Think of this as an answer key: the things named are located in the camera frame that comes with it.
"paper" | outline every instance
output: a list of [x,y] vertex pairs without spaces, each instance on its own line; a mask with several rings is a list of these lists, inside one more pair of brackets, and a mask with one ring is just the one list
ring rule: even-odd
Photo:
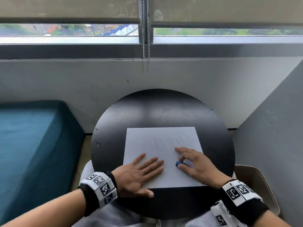
[[[176,167],[180,154],[175,147],[181,146],[202,152],[195,127],[128,128],[123,164],[131,163],[142,153],[146,157],[139,164],[155,156],[164,160],[164,171],[143,188],[203,186]],[[184,162],[193,167],[190,160]]]

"wall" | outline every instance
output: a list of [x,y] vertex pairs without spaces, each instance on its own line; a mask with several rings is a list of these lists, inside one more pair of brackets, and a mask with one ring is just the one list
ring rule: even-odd
[[303,223],[303,61],[233,134],[236,164],[264,174],[293,227]]
[[67,102],[86,133],[103,112],[135,91],[166,88],[206,103],[228,128],[238,127],[302,57],[114,60],[2,60],[0,103]]

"trash can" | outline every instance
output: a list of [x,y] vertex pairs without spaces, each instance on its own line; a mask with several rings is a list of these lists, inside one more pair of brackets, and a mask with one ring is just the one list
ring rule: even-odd
[[275,195],[257,168],[246,165],[235,165],[235,174],[239,181],[244,182],[263,199],[263,202],[268,206],[270,211],[277,216],[280,215],[281,210]]

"gray partition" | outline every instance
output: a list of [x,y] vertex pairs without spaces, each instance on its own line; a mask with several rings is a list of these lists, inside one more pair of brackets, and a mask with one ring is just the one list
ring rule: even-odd
[[233,134],[236,164],[258,168],[282,217],[303,223],[303,61]]

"roller shade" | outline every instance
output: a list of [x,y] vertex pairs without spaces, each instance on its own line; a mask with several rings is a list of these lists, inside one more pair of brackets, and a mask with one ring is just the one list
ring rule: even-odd
[[139,23],[138,0],[0,0],[0,21]]
[[157,23],[303,24],[303,0],[151,0]]

